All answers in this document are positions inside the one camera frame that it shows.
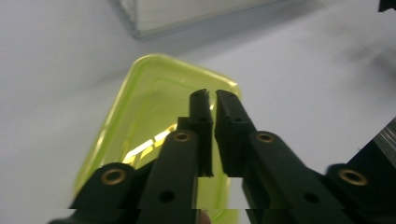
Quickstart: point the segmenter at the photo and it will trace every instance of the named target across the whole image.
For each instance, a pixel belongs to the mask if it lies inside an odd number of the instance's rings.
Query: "white surface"
[[[148,53],[236,80],[256,127],[322,173],[396,116],[396,12],[377,13],[377,1],[278,2],[147,41],[107,1],[1,5],[0,223],[69,213],[107,110]],[[245,207],[238,197],[231,207]]]

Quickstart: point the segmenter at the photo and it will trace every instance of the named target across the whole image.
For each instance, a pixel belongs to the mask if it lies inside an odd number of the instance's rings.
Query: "yellow plastic container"
[[[154,160],[165,136],[176,128],[177,118],[189,115],[190,94],[201,89],[209,91],[213,119],[216,90],[240,95],[235,82],[204,68],[161,54],[137,60],[79,171],[75,192],[105,164],[117,161],[140,168]],[[214,177],[199,178],[197,208],[207,209],[212,223],[236,223],[237,212],[226,209],[230,179],[222,172],[218,146],[213,143]]]

